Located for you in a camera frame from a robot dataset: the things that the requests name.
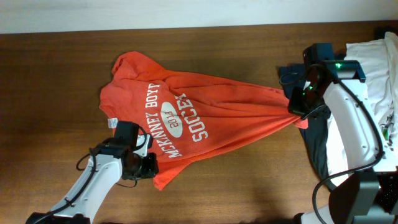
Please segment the orange soccer t-shirt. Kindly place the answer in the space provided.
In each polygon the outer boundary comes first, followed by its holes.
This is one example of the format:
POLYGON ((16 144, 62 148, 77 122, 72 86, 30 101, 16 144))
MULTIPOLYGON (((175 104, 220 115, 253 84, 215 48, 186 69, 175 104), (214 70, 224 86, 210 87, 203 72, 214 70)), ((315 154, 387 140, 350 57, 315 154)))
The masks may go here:
POLYGON ((308 127, 289 113, 277 88, 191 72, 168 70, 139 53, 120 55, 113 79, 100 93, 109 119, 131 121, 154 139, 163 189, 190 164, 231 152, 291 124, 308 127))

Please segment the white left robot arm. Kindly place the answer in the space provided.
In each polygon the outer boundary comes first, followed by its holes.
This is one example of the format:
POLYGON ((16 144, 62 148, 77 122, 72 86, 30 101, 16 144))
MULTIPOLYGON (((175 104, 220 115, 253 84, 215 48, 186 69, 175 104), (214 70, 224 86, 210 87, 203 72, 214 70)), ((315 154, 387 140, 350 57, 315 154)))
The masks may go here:
POLYGON ((48 212, 34 212, 28 224, 92 223, 108 192, 120 180, 152 179, 159 173, 157 156, 148 150, 154 138, 136 123, 120 121, 114 136, 89 149, 79 179, 48 212))

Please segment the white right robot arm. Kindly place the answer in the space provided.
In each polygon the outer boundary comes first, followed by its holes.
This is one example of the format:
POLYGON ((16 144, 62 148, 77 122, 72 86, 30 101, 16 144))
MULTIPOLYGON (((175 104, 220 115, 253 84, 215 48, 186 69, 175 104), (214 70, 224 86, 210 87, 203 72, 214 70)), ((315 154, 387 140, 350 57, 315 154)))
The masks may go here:
POLYGON ((295 223, 397 223, 397 159, 379 129, 368 101, 366 77, 356 60, 337 60, 331 44, 303 51, 307 87, 295 87, 288 110, 301 119, 328 108, 346 151, 348 170, 321 180, 312 193, 313 210, 295 223), (317 206, 317 193, 331 179, 348 178, 317 206))

